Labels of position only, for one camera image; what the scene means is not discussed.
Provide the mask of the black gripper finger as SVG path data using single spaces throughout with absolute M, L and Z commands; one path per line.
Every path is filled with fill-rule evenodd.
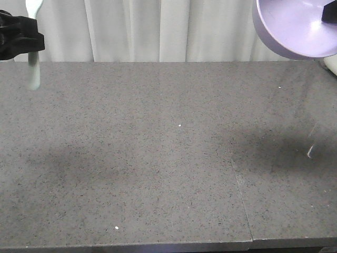
M 324 23 L 337 24 L 337 0 L 324 5 L 321 20 Z
M 1 10 L 1 60 L 10 60 L 29 52 L 45 50 L 44 35 L 38 31 L 37 20 L 13 16 Z

